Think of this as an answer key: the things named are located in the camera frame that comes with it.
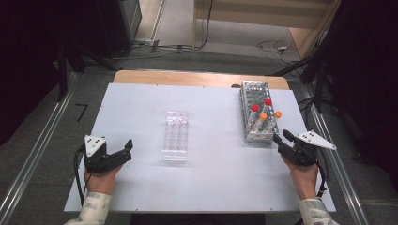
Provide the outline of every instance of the forearm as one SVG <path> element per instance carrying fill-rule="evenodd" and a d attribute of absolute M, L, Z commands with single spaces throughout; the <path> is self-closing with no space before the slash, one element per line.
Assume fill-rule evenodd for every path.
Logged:
<path fill-rule="evenodd" d="M 78 218 L 65 225 L 103 225 L 111 207 L 111 195 L 98 192 L 88 192 L 85 197 L 82 211 Z"/>
<path fill-rule="evenodd" d="M 304 199 L 299 202 L 299 211 L 305 225 L 310 224 L 334 224 L 330 214 L 320 198 Z"/>

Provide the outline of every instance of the gray floor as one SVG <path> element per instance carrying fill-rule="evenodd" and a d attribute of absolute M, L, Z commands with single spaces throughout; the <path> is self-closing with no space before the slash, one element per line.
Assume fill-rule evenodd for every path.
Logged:
<path fill-rule="evenodd" d="M 142 47 L 133 49 L 126 58 L 114 60 L 113 63 L 124 69 L 204 71 L 258 76 L 272 74 L 286 67 L 286 63 L 278 57 L 255 56 L 249 53 L 239 55 L 233 52 L 214 53 L 203 50 L 202 52 L 173 53 L 154 57 L 167 53 L 171 53 L 171 51 L 158 49 L 155 53 L 150 54 L 149 48 Z M 69 105 L 48 142 L 8 224 L 63 224 L 69 219 L 77 217 L 77 214 L 63 212 L 72 184 L 70 176 L 73 174 L 74 152 L 82 143 L 84 135 L 90 133 L 107 84 L 112 82 L 115 75 L 114 71 L 109 71 L 94 63 L 88 62 L 88 65 L 85 73 L 79 75 L 80 79 Z M 301 84 L 298 82 L 298 73 L 301 71 L 302 69 L 298 69 L 298 71 L 284 76 L 289 81 L 290 88 L 295 92 L 297 100 L 305 98 Z M 11 140 L 0 146 L 0 194 L 2 198 L 7 193 L 9 185 L 20 171 L 50 117 L 55 106 L 57 91 L 55 88 L 43 99 Z M 87 111 L 80 122 L 77 120 L 81 115 L 82 108 L 76 106 L 76 103 L 88 104 Z M 390 184 L 388 176 L 376 166 L 367 166 L 361 161 L 351 159 L 356 153 L 356 149 L 350 141 L 343 122 L 338 116 L 330 114 L 329 106 L 324 105 L 324 108 L 329 131 L 339 148 L 341 159 L 358 192 L 370 223 L 398 224 L 396 219 L 398 195 Z M 310 125 L 312 128 L 314 127 L 314 123 L 311 121 Z M 329 190 L 337 207 L 337 212 L 332 216 L 341 224 L 354 224 L 333 168 L 329 169 L 331 182 Z M 298 218 L 299 213 L 266 214 L 266 224 L 294 224 Z M 129 214 L 111 213 L 107 224 L 129 224 L 129 221 Z"/>

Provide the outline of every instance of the test tube with red cap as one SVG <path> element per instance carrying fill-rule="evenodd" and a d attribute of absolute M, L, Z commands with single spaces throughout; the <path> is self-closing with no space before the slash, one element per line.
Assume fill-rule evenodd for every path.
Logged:
<path fill-rule="evenodd" d="M 250 115 L 248 118 L 248 124 L 246 125 L 246 129 L 248 132 L 252 129 L 252 124 L 254 122 L 254 117 L 257 111 L 260 109 L 260 107 L 257 104 L 252 105 L 252 110 L 250 111 Z"/>
<path fill-rule="evenodd" d="M 263 110 L 261 111 L 261 113 L 268 113 L 268 108 L 270 105 L 272 105 L 272 100 L 266 98 L 266 100 L 264 100 L 264 106 L 263 106 Z"/>
<path fill-rule="evenodd" d="M 273 118 L 268 120 L 268 123 L 267 123 L 266 127 L 264 128 L 264 131 L 272 132 L 276 126 L 276 122 L 278 121 L 279 118 L 281 118 L 281 116 L 282 116 L 282 113 L 280 111 L 275 112 Z"/>
<path fill-rule="evenodd" d="M 260 127 L 262 127 L 266 119 L 267 119 L 267 114 L 265 112 L 261 112 L 260 117 L 258 117 L 258 120 L 255 121 L 255 124 L 252 127 L 252 131 L 257 131 Z"/>

